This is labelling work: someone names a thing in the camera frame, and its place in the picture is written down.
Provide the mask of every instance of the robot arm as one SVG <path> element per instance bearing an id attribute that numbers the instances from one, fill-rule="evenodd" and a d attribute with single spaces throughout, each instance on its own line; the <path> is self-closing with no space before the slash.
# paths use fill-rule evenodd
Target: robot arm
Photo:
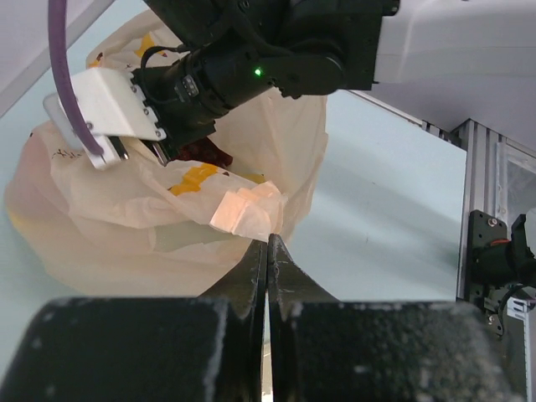
<path id="1" fill-rule="evenodd" d="M 398 0 L 145 2 L 190 50 L 169 68 L 142 62 L 134 71 L 133 82 L 167 133 L 152 144 L 164 160 L 272 87 L 295 99 L 369 90 L 382 18 L 399 6 Z"/>

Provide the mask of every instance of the yellow print on bag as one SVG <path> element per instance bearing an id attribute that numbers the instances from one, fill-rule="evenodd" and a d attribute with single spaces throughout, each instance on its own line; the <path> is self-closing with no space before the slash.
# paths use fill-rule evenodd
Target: yellow print on bag
<path id="1" fill-rule="evenodd" d="M 156 45 L 157 44 L 154 43 L 154 40 L 152 40 L 151 34 L 147 33 L 142 38 L 142 44 L 140 45 L 140 48 L 138 50 L 136 50 L 134 53 L 136 54 L 137 57 L 139 57 L 141 59 L 143 57 L 143 54 L 146 52 L 147 49 L 152 48 L 153 46 L 156 46 Z M 158 52 L 158 54 L 160 54 L 163 57 L 168 56 L 166 54 L 166 52 L 164 52 L 164 51 Z"/>
<path id="2" fill-rule="evenodd" d="M 209 163 L 191 167 L 183 176 L 183 182 L 169 188 L 168 191 L 174 196 L 184 193 L 197 193 L 201 190 L 201 183 L 210 176 L 214 176 L 217 172 L 218 167 Z"/>

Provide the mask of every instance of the plastic bag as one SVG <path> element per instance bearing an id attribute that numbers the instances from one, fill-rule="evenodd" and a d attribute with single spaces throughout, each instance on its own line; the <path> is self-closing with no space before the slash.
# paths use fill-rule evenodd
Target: plastic bag
<path id="1" fill-rule="evenodd" d="M 146 48 L 178 43 L 145 12 L 99 45 L 88 66 L 132 70 Z M 176 58 L 159 54 L 149 65 Z M 8 214 L 47 272 L 79 291 L 197 296 L 250 239 L 273 231 L 289 240 L 311 207 L 325 123 L 325 97 L 283 99 L 273 90 L 217 122 L 210 139 L 233 156 L 229 171 L 194 161 L 164 168 L 131 139 L 129 160 L 101 172 L 47 122 L 23 148 L 5 193 Z"/>

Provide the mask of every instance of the cable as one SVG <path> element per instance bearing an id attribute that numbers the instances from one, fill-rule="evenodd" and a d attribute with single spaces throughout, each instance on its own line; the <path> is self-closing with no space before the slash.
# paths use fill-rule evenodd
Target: cable
<path id="1" fill-rule="evenodd" d="M 102 155 L 104 150 L 96 142 L 87 127 L 73 91 L 67 62 L 66 14 L 67 0 L 49 0 L 49 53 L 52 76 L 54 77 L 59 100 L 76 136 L 89 152 L 95 155 Z"/>
<path id="2" fill-rule="evenodd" d="M 523 288 L 528 287 L 526 285 L 515 285 L 510 288 L 509 291 L 506 292 L 504 297 L 501 300 L 501 304 L 499 304 L 499 308 L 497 309 L 497 315 L 499 318 L 499 324 L 501 325 L 501 335 L 499 337 L 502 337 L 504 335 L 504 320 L 503 320 L 503 313 L 504 313 L 504 307 L 508 304 L 508 300 L 510 297 L 512 297 L 515 293 L 518 291 L 521 291 Z"/>
<path id="3" fill-rule="evenodd" d="M 174 52 L 174 53 L 185 53 L 185 52 L 190 51 L 191 49 L 188 48 L 184 44 L 181 44 L 177 48 L 170 48 L 166 46 L 152 46 L 151 48 L 147 49 L 143 53 L 142 62 L 140 63 L 140 86 L 142 88 L 142 91 L 145 97 L 148 98 L 148 100 L 150 100 L 152 103 L 156 105 L 168 105 L 177 100 L 177 98 L 171 98 L 171 99 L 166 99 L 166 100 L 156 99 L 153 95 L 151 95 L 151 93 L 147 89 L 147 82 L 145 80 L 145 70 L 147 68 L 147 62 L 152 56 L 154 56 L 158 52 L 162 52 L 163 50 L 167 50 L 169 52 Z"/>

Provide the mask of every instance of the white plastic bag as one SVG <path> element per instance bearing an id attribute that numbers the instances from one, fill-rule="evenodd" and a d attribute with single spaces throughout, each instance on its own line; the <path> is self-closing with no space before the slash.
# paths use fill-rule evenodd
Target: white plastic bag
<path id="1" fill-rule="evenodd" d="M 97 47 L 88 65 L 132 70 L 146 48 L 178 43 L 145 12 Z M 149 65 L 175 59 L 158 54 Z M 258 96 L 210 136 L 234 157 L 228 172 L 194 161 L 164 168 L 138 140 L 125 142 L 128 161 L 97 171 L 47 122 L 24 146 L 5 193 L 8 214 L 47 272 L 79 291 L 197 296 L 240 260 L 250 239 L 276 232 L 288 240 L 307 215 L 325 120 L 325 97 Z M 260 174 L 265 183 L 248 179 Z"/>

